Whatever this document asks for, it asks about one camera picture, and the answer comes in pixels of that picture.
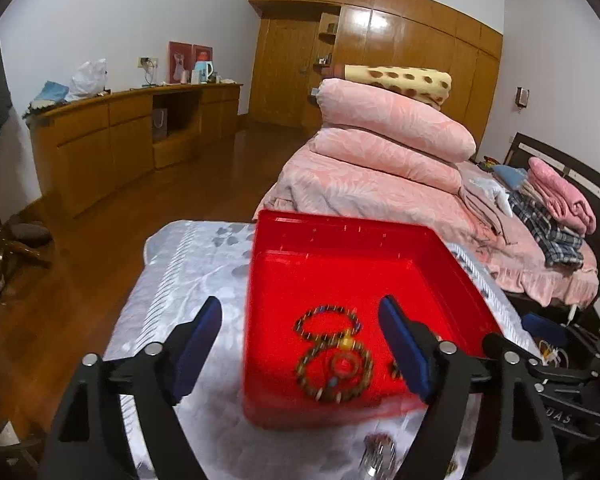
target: dark wooden headboard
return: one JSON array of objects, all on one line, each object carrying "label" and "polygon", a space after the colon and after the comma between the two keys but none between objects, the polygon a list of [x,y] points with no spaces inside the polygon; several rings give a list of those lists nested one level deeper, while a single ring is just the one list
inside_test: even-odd
[{"label": "dark wooden headboard", "polygon": [[523,134],[516,134],[509,153],[507,153],[505,164],[528,170],[529,158],[532,156],[539,156],[553,166],[568,182],[577,187],[589,201],[596,214],[597,229],[592,235],[587,235],[585,240],[596,255],[600,277],[600,173],[572,156]]}]

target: wooden wardrobe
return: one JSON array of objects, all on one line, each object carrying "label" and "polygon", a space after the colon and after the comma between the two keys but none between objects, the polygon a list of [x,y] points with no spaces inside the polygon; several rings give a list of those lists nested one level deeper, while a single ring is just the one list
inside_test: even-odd
[{"label": "wooden wardrobe", "polygon": [[262,12],[250,119],[320,127],[318,59],[434,68],[452,77],[442,111],[480,145],[498,78],[502,35],[433,0],[250,0]]}]

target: red plastic tray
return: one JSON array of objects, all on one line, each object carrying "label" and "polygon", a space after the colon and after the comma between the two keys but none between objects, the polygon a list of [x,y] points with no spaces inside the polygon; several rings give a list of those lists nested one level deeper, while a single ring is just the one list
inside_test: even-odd
[{"label": "red plastic tray", "polygon": [[[405,314],[483,356],[481,342],[500,329],[464,270],[438,235],[424,226],[264,210],[258,216],[245,318],[244,413],[271,429],[351,424],[419,408],[403,381],[392,380],[391,352],[378,325],[378,304],[392,294]],[[344,404],[309,398],[294,369],[311,343],[293,330],[320,304],[354,308],[357,340],[371,350],[374,374],[362,396]],[[322,314],[307,329],[347,328],[343,316]],[[307,369],[327,377],[323,352]]]}]

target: picture frame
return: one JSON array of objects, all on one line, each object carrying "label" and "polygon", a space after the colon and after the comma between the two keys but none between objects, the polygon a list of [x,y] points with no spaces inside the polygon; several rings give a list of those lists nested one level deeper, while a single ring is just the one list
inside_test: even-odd
[{"label": "picture frame", "polygon": [[[201,55],[202,55],[202,57],[205,57],[204,56],[205,52],[206,52],[206,57],[208,59],[200,59]],[[193,64],[196,64],[197,61],[213,61],[214,60],[214,50],[210,46],[193,45],[191,57],[193,59]]]},{"label": "picture frame", "polygon": [[170,41],[168,48],[168,59],[169,59],[169,83],[176,84],[180,82],[182,78],[182,72],[191,72],[193,67],[192,60],[192,44],[190,43],[178,43],[177,41]]}]

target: wall outlet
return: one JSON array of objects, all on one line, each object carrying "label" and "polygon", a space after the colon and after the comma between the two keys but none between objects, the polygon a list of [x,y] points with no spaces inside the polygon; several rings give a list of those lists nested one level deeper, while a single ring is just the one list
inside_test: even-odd
[{"label": "wall outlet", "polygon": [[158,68],[158,58],[157,57],[139,57],[138,58],[138,68]]}]

